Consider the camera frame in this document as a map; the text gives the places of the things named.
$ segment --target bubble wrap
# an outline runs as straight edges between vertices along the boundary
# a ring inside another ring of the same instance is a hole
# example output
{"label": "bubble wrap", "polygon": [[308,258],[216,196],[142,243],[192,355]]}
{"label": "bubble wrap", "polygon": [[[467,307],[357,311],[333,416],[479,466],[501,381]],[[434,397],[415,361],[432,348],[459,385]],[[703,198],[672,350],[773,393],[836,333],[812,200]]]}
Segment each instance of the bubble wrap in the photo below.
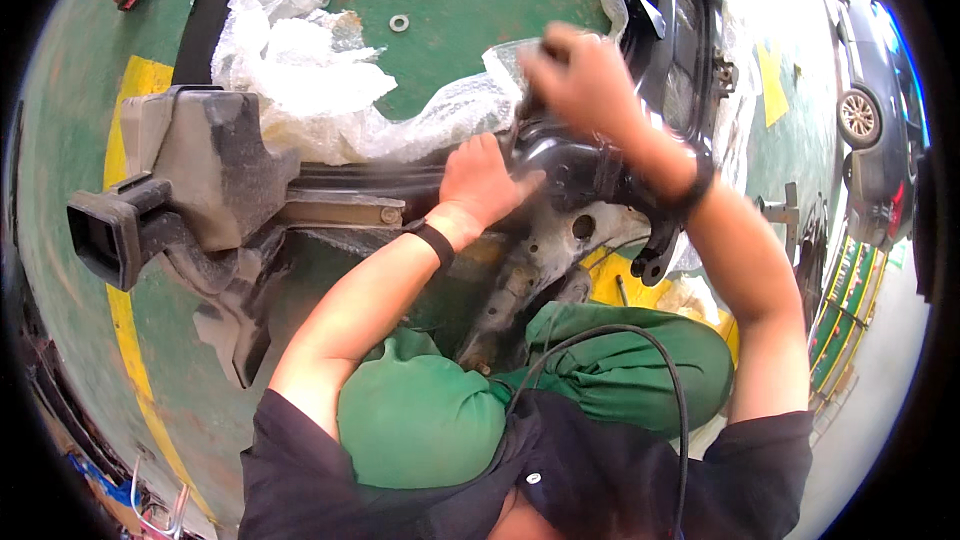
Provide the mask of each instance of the bubble wrap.
{"label": "bubble wrap", "polygon": [[[623,0],[601,0],[619,41]],[[260,97],[268,146],[297,148],[329,165],[372,159],[415,161],[472,135],[507,129],[526,82],[517,49],[537,39],[499,44],[482,55],[485,71],[440,88],[416,116],[392,121],[374,102],[397,87],[376,64],[384,48],[365,46],[354,12],[330,14],[318,0],[230,0],[210,64],[214,84]]]}

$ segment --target bolt hole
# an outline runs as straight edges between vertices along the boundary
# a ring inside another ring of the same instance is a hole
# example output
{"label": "bolt hole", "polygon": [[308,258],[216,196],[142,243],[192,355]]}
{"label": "bolt hole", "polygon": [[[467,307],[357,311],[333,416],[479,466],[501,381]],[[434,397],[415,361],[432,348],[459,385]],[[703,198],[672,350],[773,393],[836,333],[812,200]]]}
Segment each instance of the bolt hole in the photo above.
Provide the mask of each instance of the bolt hole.
{"label": "bolt hole", "polygon": [[588,214],[582,214],[573,220],[570,232],[573,233],[573,238],[578,241],[587,241],[594,235],[596,229],[597,224],[594,218]]}

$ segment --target bolt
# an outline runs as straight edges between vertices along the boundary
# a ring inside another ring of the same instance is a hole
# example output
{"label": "bolt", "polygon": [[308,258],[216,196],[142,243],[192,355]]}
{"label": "bolt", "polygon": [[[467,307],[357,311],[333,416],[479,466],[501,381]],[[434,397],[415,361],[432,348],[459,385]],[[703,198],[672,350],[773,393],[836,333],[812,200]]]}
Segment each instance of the bolt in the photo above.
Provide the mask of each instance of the bolt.
{"label": "bolt", "polygon": [[397,207],[384,207],[380,209],[380,221],[387,225],[401,222],[401,210]]}

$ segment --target metal stand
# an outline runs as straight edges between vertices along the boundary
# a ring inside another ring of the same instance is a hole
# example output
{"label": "metal stand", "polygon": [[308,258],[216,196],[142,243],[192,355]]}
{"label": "metal stand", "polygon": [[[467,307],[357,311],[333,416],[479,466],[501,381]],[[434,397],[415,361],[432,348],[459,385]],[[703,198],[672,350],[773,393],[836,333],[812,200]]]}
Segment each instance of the metal stand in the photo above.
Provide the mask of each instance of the metal stand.
{"label": "metal stand", "polygon": [[797,226],[800,225],[800,207],[797,206],[797,182],[787,182],[783,185],[786,194],[785,202],[766,202],[763,196],[758,196],[753,203],[767,222],[786,224],[786,250],[790,265],[797,255]]}

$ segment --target gray plastic part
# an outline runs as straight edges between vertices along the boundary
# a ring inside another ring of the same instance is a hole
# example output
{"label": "gray plastic part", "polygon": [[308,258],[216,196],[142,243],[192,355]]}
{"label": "gray plastic part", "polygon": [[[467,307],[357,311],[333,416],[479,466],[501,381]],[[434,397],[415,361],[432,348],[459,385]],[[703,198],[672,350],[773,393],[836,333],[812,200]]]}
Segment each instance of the gray plastic part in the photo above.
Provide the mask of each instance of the gray plastic part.
{"label": "gray plastic part", "polygon": [[125,100],[120,120],[128,173],[170,181],[171,202],[206,252],[243,246],[300,172],[295,149],[264,146],[252,92],[174,86]]}

